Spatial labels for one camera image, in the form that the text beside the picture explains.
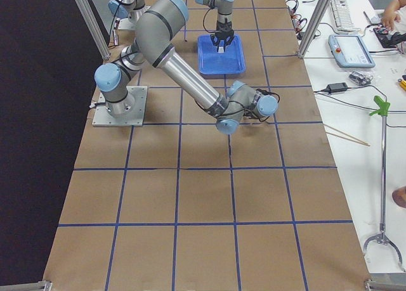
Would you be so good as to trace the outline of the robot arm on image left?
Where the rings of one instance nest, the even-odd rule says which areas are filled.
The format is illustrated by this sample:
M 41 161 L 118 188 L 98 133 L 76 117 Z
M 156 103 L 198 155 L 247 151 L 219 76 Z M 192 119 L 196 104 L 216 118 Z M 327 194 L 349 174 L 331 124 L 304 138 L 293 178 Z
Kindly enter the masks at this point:
M 216 29 L 210 32 L 210 38 L 212 44 L 217 47 L 217 51 L 226 49 L 234 39 L 232 29 L 234 0 L 195 0 L 195 2 L 217 11 Z M 149 9 L 145 0 L 110 0 L 108 8 L 113 16 L 113 21 L 127 18 L 133 25 Z

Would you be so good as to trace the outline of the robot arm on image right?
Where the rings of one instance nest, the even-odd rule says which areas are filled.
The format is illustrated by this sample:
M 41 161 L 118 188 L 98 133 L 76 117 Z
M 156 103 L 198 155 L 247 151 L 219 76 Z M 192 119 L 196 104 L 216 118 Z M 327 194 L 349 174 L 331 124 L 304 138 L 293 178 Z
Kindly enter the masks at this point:
M 135 98 L 127 84 L 147 61 L 163 70 L 214 117 L 217 130 L 223 134 L 233 134 L 243 117 L 266 120 L 272 116 L 278 100 L 270 92 L 235 81 L 222 95 L 176 52 L 171 41 L 187 21 L 183 0 L 157 0 L 137 21 L 134 43 L 124 48 L 118 59 L 96 69 L 95 82 L 110 115 L 120 117 L 133 109 Z

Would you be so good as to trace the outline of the person hand at desk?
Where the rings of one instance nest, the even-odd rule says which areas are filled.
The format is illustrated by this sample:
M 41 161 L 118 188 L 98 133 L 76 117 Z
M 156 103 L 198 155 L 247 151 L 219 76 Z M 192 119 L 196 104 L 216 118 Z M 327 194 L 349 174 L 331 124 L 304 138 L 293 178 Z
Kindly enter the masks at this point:
M 395 22 L 399 21 L 399 15 L 397 13 L 398 8 L 395 8 L 394 10 L 385 9 L 383 16 L 381 17 L 381 23 L 383 26 L 385 26 L 388 30 L 394 30 L 395 29 Z

